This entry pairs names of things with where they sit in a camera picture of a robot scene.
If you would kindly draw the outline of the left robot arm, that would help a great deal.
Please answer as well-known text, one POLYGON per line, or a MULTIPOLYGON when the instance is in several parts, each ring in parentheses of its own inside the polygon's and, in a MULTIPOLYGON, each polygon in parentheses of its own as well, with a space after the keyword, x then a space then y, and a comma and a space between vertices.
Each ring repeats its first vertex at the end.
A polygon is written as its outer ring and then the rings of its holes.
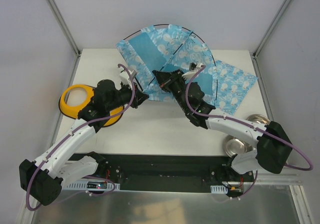
POLYGON ((30 197, 47 206, 65 187, 81 178, 107 181, 107 161, 94 151, 72 164, 65 163, 112 116, 121 116, 129 107, 137 108, 148 98, 149 95, 140 91, 135 83, 122 83, 121 88, 116 89, 112 80, 101 80, 92 89, 90 99, 78 112, 67 133, 35 160, 25 159, 19 165, 20 186, 26 191, 27 208, 33 210, 30 197))

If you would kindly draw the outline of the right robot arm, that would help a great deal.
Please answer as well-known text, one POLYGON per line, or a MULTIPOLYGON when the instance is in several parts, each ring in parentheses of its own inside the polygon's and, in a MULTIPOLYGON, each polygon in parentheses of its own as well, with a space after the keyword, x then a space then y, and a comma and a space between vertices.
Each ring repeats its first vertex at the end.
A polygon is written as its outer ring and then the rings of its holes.
POLYGON ((281 173, 292 148, 284 143, 289 142, 289 138, 279 123, 255 123, 232 117, 205 102, 200 86, 196 82, 186 83, 185 73, 179 69, 172 72, 154 70, 152 73, 159 87, 174 96, 193 125, 228 134, 254 148, 230 158, 225 168, 228 180, 234 182, 248 171, 261 169, 281 173))

